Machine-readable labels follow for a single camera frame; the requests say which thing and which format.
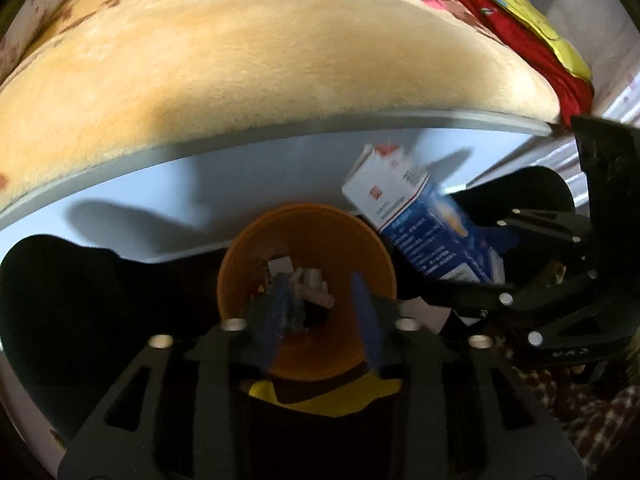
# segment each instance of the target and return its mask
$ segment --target yellow object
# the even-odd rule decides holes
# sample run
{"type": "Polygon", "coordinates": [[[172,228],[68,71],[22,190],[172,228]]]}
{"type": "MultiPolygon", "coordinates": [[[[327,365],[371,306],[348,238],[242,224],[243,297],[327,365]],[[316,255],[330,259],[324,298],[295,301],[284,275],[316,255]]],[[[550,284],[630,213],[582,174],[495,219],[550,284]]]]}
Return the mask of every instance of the yellow object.
{"type": "Polygon", "coordinates": [[[312,415],[345,416],[364,410],[372,401],[380,397],[398,393],[401,386],[400,379],[382,380],[375,373],[369,372],[327,394],[293,404],[278,402],[271,381],[258,381],[253,384],[249,389],[249,395],[297,412],[311,413],[312,415]]]}
{"type": "Polygon", "coordinates": [[[562,38],[547,21],[544,14],[537,10],[528,0],[494,0],[520,22],[529,27],[543,40],[566,68],[575,77],[591,81],[591,70],[580,53],[565,38],[562,38]]]}

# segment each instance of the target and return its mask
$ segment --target gray edge trim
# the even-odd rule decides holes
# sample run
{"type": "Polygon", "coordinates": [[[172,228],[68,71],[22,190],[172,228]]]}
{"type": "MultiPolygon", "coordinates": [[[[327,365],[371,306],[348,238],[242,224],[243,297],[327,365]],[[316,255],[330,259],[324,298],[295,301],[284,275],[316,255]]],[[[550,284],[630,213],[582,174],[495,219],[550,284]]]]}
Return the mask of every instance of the gray edge trim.
{"type": "Polygon", "coordinates": [[[464,128],[515,132],[539,137],[548,137],[552,133],[549,124],[542,121],[474,110],[396,110],[367,114],[345,114],[300,123],[274,124],[252,128],[244,132],[230,132],[206,139],[150,148],[69,174],[39,186],[9,204],[0,212],[0,230],[75,192],[133,171],[178,158],[251,144],[252,142],[262,142],[263,140],[338,132],[398,130],[401,128],[464,128]]]}

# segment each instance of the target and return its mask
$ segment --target black fabric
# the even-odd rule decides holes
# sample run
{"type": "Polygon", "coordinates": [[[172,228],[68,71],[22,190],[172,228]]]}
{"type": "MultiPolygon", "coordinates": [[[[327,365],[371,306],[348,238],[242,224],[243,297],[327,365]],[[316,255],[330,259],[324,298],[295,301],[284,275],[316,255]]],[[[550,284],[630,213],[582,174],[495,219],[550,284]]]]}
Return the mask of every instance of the black fabric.
{"type": "Polygon", "coordinates": [[[183,301],[166,265],[40,235],[0,266],[0,338],[20,382],[69,441],[157,333],[196,337],[214,319],[183,301]]]}
{"type": "MultiPolygon", "coordinates": [[[[547,168],[526,168],[454,199],[479,225],[494,224],[513,207],[574,204],[547,168]]],[[[217,322],[220,257],[147,265],[47,235],[12,248],[0,266],[0,338],[20,382],[63,440],[73,439],[150,336],[195,338],[217,322]]],[[[401,267],[399,297],[414,298],[410,272],[401,267]]]]}

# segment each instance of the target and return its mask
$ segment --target barcode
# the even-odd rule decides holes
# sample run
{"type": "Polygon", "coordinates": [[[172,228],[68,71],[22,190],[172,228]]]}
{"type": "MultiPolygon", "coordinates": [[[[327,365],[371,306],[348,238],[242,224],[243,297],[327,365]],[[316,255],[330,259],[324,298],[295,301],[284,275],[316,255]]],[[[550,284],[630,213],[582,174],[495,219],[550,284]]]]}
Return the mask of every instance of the barcode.
{"type": "Polygon", "coordinates": [[[407,179],[409,184],[417,186],[426,174],[426,169],[423,166],[412,166],[404,174],[404,178],[407,179]]]}

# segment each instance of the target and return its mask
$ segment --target orange cup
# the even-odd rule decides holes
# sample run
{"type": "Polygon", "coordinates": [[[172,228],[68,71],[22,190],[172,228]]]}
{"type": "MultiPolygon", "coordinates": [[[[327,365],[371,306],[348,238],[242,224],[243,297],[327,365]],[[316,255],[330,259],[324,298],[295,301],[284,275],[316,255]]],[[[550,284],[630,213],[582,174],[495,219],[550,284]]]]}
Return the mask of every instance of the orange cup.
{"type": "Polygon", "coordinates": [[[321,381],[364,361],[351,305],[351,273],[360,272],[370,291],[396,298],[396,275],[386,249],[362,220],[338,208],[292,204],[247,226],[226,252],[218,275],[222,319],[242,317],[264,263],[290,256],[294,268],[322,269],[335,305],[325,323],[304,335],[286,333],[270,373],[293,381],[321,381]]]}

